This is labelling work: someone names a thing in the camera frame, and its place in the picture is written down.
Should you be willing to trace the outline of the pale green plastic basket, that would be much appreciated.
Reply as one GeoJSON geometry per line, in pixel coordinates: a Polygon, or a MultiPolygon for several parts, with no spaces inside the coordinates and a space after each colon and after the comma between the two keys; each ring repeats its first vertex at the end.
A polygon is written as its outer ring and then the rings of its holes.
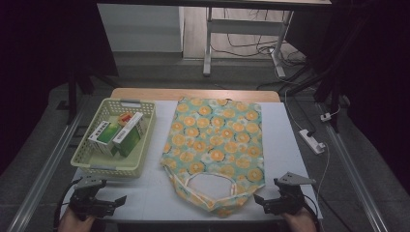
{"type": "Polygon", "coordinates": [[[153,101],[104,99],[81,139],[72,157],[71,165],[86,173],[104,177],[139,178],[148,154],[155,123],[156,105],[153,101]],[[118,116],[125,112],[132,114],[140,112],[144,115],[147,130],[142,139],[126,158],[120,155],[118,149],[114,157],[96,151],[88,141],[88,136],[102,121],[118,124],[118,116]]]}

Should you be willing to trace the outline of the green white medicine box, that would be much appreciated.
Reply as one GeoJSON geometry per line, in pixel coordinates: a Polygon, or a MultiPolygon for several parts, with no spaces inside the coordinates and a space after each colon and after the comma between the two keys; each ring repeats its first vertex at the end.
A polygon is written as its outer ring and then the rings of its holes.
{"type": "Polygon", "coordinates": [[[134,113],[112,140],[122,157],[126,158],[132,152],[146,130],[144,115],[140,112],[134,113]]]}
{"type": "Polygon", "coordinates": [[[114,157],[117,148],[113,143],[113,138],[120,130],[121,127],[118,124],[102,121],[88,136],[88,141],[99,153],[114,157]]]}

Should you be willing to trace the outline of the person's left hand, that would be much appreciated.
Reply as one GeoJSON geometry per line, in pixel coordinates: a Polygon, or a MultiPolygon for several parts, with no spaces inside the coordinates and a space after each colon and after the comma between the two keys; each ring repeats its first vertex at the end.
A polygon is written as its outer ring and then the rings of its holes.
{"type": "Polygon", "coordinates": [[[70,208],[67,208],[60,219],[57,232],[90,232],[95,219],[89,216],[85,220],[80,220],[70,208]]]}

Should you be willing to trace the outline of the white power strip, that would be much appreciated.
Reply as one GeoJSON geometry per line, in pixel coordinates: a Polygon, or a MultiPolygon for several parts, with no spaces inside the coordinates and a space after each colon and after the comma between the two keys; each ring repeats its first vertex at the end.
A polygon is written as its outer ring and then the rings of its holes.
{"type": "Polygon", "coordinates": [[[323,142],[318,142],[312,132],[308,130],[300,130],[299,135],[303,138],[306,144],[315,155],[319,155],[325,152],[326,145],[323,142]]]}

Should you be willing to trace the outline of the white desk frame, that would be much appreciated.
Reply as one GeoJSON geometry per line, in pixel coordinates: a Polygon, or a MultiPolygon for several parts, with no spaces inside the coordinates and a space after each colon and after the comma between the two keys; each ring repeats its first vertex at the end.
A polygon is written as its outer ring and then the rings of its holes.
{"type": "Polygon", "coordinates": [[[331,0],[97,0],[104,4],[206,7],[206,45],[203,75],[211,74],[211,37],[213,34],[278,36],[278,43],[270,49],[270,56],[279,76],[284,71],[278,53],[285,38],[290,19],[295,11],[322,11],[332,7],[331,0]],[[285,11],[283,22],[213,19],[213,8],[256,9],[285,11]]]}

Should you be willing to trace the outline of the white cabinet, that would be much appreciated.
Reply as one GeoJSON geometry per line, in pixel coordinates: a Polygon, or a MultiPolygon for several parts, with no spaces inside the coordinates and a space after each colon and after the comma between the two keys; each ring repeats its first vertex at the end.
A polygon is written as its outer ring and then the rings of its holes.
{"type": "Polygon", "coordinates": [[[183,51],[183,7],[99,4],[98,9],[113,51],[183,51]]]}

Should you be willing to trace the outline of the white table mat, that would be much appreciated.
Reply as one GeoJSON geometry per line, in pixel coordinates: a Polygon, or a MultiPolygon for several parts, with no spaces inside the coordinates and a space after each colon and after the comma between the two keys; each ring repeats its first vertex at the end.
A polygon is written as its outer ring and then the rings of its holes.
{"type": "MultiPolygon", "coordinates": [[[[179,197],[165,171],[160,167],[161,148],[165,134],[171,125],[176,101],[156,101],[154,125],[148,154],[139,178],[112,178],[84,172],[77,167],[74,176],[95,175],[107,180],[107,186],[97,196],[102,200],[114,200],[127,196],[126,203],[107,219],[118,223],[138,222],[213,222],[246,223],[279,220],[279,216],[266,214],[263,207],[251,198],[229,217],[217,217],[179,197]]],[[[307,170],[291,128],[284,104],[263,102],[263,152],[265,164],[265,187],[256,193],[265,199],[279,197],[275,178],[287,172],[306,177],[307,170]]]]}

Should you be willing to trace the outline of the dark curtain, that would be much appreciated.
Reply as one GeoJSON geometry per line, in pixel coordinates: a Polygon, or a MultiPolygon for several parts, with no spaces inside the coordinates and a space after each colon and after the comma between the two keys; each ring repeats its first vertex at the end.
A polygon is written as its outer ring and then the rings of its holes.
{"type": "Polygon", "coordinates": [[[349,117],[410,194],[410,0],[331,2],[341,9],[294,13],[287,40],[321,71],[367,17],[336,74],[349,117]]]}
{"type": "Polygon", "coordinates": [[[0,175],[74,76],[118,74],[98,0],[0,0],[0,175]]]}

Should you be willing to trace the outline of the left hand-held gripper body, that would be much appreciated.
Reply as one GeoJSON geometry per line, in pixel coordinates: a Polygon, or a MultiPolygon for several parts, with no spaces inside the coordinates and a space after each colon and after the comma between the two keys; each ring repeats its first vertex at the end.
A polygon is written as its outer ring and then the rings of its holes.
{"type": "Polygon", "coordinates": [[[105,186],[106,180],[93,176],[81,177],[75,185],[69,207],[81,221],[84,221],[89,216],[104,218],[114,214],[114,202],[96,198],[96,194],[105,186]]]}

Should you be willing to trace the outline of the aluminium rail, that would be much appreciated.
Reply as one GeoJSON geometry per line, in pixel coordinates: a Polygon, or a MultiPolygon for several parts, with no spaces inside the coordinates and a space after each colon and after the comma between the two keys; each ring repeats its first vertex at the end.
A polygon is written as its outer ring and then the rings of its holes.
{"type": "Polygon", "coordinates": [[[358,198],[360,208],[366,215],[366,219],[371,226],[371,231],[389,232],[389,226],[371,195],[359,168],[353,161],[351,153],[345,144],[345,140],[342,138],[340,121],[344,111],[345,109],[343,107],[337,106],[337,110],[332,113],[332,119],[328,123],[325,123],[326,132],[343,166],[347,180],[358,198]]]}
{"type": "Polygon", "coordinates": [[[83,117],[83,110],[88,106],[90,96],[82,97],[78,103],[77,114],[73,117],[71,123],[65,126],[65,129],[60,136],[52,153],[48,156],[39,175],[34,181],[32,187],[26,194],[22,204],[17,210],[15,217],[9,225],[7,232],[24,232],[29,221],[31,220],[37,206],[42,199],[46,187],[48,186],[52,175],[54,174],[61,158],[63,157],[70,140],[73,137],[79,122],[83,117]]]}

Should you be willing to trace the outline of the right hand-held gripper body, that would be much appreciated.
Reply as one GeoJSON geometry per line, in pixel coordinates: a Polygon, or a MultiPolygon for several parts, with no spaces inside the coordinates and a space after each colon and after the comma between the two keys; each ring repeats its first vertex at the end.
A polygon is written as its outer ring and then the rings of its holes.
{"type": "Polygon", "coordinates": [[[278,187],[280,197],[263,201],[263,209],[266,214],[296,215],[302,208],[310,209],[301,190],[301,185],[313,185],[314,179],[304,177],[292,172],[287,172],[280,178],[274,179],[278,187]]]}

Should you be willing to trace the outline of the black stand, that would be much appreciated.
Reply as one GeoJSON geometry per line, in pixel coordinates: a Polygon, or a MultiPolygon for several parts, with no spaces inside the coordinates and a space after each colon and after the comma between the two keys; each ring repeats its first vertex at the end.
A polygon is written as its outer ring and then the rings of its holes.
{"type": "Polygon", "coordinates": [[[109,78],[106,75],[103,75],[89,66],[82,68],[76,68],[69,72],[68,74],[68,86],[69,86],[69,118],[67,124],[70,125],[76,114],[77,114],[77,89],[80,89],[81,92],[85,95],[92,95],[95,90],[95,86],[91,80],[91,77],[94,76],[97,79],[101,80],[105,84],[113,87],[120,88],[121,85],[109,78]]]}
{"type": "Polygon", "coordinates": [[[319,83],[317,90],[313,94],[313,98],[316,102],[324,102],[328,97],[331,97],[331,112],[333,116],[330,119],[330,125],[335,131],[338,131],[337,111],[339,110],[340,96],[340,68],[341,61],[335,59],[322,72],[316,72],[312,77],[309,77],[304,82],[286,92],[288,96],[293,96],[305,90],[307,87],[319,83]]]}

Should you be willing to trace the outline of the person's right hand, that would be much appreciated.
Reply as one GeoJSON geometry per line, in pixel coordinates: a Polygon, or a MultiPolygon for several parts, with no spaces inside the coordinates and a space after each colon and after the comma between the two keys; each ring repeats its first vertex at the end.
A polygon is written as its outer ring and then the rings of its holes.
{"type": "Polygon", "coordinates": [[[314,220],[305,208],[302,208],[295,215],[284,213],[281,216],[288,223],[292,232],[316,232],[314,220]]]}

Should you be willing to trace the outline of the orange print fabric bag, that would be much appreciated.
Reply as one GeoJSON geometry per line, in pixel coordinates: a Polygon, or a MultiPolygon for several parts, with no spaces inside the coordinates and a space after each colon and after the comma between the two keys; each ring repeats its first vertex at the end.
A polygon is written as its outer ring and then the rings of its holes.
{"type": "Polygon", "coordinates": [[[265,186],[261,105],[179,99],[161,166],[182,199],[221,218],[230,216],[265,186]],[[214,197],[192,187],[200,176],[226,180],[228,194],[214,197]]]}

